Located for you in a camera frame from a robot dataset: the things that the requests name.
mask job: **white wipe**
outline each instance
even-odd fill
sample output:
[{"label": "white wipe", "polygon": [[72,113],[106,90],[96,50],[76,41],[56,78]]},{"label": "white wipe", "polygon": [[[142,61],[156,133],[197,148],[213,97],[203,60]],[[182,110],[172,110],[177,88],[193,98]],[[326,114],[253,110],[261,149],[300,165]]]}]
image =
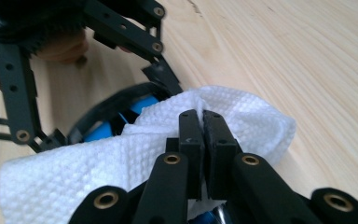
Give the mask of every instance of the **white wipe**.
[{"label": "white wipe", "polygon": [[[127,191],[149,177],[167,137],[178,137],[178,116],[196,109],[221,114],[243,151],[276,163],[290,145],[296,123],[259,97],[210,86],[185,91],[144,109],[123,134],[7,161],[0,170],[0,205],[9,224],[68,223],[84,198],[110,185]],[[188,217],[217,203],[190,202]]]}]

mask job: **black metal bracket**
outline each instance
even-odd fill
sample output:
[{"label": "black metal bracket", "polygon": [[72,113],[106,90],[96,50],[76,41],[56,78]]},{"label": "black metal bracket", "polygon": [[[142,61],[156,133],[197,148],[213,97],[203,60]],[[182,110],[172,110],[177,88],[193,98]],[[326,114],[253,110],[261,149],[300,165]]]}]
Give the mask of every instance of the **black metal bracket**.
[{"label": "black metal bracket", "polygon": [[195,110],[183,112],[179,138],[167,139],[147,182],[128,193],[109,186],[94,190],[69,223],[185,224],[186,200],[202,200],[203,177],[208,197],[227,200],[225,223],[358,223],[358,201],[351,195],[317,189],[310,200],[302,197],[266,160],[242,152],[221,115],[204,111],[203,125]]},{"label": "black metal bracket", "polygon": [[[94,30],[96,40],[110,48],[124,47],[148,60],[151,65],[143,71],[151,82],[164,88],[170,96],[182,92],[177,77],[161,54],[161,20],[165,15],[161,4],[154,0],[62,0],[60,5],[53,8],[67,9],[71,4],[81,10],[76,13],[79,16],[74,18]],[[35,152],[65,146],[68,141],[60,131],[56,130],[49,136],[42,131],[34,74],[29,64],[30,52],[23,45],[22,40],[5,41],[0,31],[0,82],[7,110],[7,119],[0,119],[0,124],[7,125],[10,131],[0,133],[0,140],[28,145]],[[36,138],[41,140],[41,144],[36,143]]]}]

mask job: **wooden surface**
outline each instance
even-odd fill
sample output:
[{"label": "wooden surface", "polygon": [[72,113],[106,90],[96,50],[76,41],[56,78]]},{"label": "wooden surface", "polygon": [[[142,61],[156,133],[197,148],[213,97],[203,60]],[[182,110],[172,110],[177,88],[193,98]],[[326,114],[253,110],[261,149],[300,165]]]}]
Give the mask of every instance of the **wooden surface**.
[{"label": "wooden surface", "polygon": [[[358,199],[358,1],[161,3],[164,55],[184,89],[214,84],[266,99],[297,121],[275,166],[284,180],[307,197],[330,186]],[[92,105],[145,80],[147,63],[135,55],[91,40],[87,58],[83,66],[32,60],[44,130],[67,133]],[[0,141],[0,165],[29,154]]]}]

